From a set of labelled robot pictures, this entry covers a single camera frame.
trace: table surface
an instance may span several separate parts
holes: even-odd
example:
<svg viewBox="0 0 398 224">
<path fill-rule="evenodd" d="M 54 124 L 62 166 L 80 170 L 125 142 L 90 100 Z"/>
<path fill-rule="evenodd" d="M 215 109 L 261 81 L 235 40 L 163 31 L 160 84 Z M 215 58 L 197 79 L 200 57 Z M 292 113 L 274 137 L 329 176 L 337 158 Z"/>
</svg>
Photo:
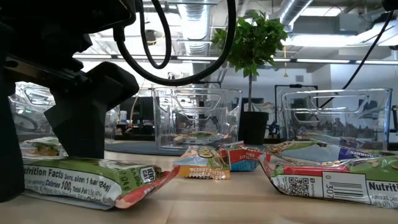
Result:
<svg viewBox="0 0 398 224">
<path fill-rule="evenodd" d="M 172 168 L 178 157 L 105 152 L 105 158 Z M 276 191 L 261 167 L 231 180 L 176 177 L 127 210 L 93 210 L 20 196 L 0 203 L 4 224 L 395 223 L 398 210 L 290 197 Z"/>
</svg>

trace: potted plant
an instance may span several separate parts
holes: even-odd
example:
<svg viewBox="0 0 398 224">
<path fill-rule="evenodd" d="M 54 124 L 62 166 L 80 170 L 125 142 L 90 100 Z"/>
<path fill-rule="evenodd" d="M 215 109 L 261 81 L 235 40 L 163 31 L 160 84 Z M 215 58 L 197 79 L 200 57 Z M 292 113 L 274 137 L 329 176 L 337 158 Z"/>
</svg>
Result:
<svg viewBox="0 0 398 224">
<path fill-rule="evenodd" d="M 275 65 L 272 57 L 276 50 L 283 50 L 281 40 L 286 40 L 287 33 L 279 19 L 265 20 L 252 12 L 249 18 L 238 18 L 233 48 L 228 62 L 235 72 L 243 70 L 243 77 L 249 77 L 249 109 L 241 115 L 240 132 L 246 144 L 262 144 L 268 121 L 268 114 L 252 112 L 252 78 L 259 75 L 258 65 L 269 63 Z M 226 31 L 217 29 L 212 43 L 222 49 L 226 40 Z"/>
</svg>

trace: qr code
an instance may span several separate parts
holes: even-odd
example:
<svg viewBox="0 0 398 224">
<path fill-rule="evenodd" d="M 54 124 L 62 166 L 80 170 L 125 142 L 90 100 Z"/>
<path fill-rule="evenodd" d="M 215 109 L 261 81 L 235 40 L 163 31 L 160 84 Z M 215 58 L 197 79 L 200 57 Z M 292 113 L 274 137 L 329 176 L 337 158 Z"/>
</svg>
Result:
<svg viewBox="0 0 398 224">
<path fill-rule="evenodd" d="M 289 195 L 309 197 L 308 178 L 289 177 Z"/>
</svg>

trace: black plant pot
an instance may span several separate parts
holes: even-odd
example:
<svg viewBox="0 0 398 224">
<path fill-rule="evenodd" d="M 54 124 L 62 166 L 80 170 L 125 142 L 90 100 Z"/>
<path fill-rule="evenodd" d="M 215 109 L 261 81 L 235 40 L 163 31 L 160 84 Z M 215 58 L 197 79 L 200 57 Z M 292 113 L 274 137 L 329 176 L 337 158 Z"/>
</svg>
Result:
<svg viewBox="0 0 398 224">
<path fill-rule="evenodd" d="M 239 125 L 239 140 L 245 144 L 262 145 L 266 134 L 268 113 L 243 112 Z"/>
</svg>

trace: wooden table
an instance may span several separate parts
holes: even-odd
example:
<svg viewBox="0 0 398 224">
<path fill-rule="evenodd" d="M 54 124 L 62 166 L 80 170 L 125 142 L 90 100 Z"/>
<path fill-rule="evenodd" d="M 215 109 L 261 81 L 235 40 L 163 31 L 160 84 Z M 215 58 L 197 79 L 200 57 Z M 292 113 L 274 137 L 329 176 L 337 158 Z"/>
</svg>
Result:
<svg viewBox="0 0 398 224">
<path fill-rule="evenodd" d="M 106 152 L 108 159 L 171 169 L 177 157 Z M 158 223 L 396 223 L 398 210 L 289 197 L 278 193 L 261 167 L 231 180 L 175 178 L 128 210 L 92 210 L 20 196 L 0 204 L 2 224 Z"/>
</svg>

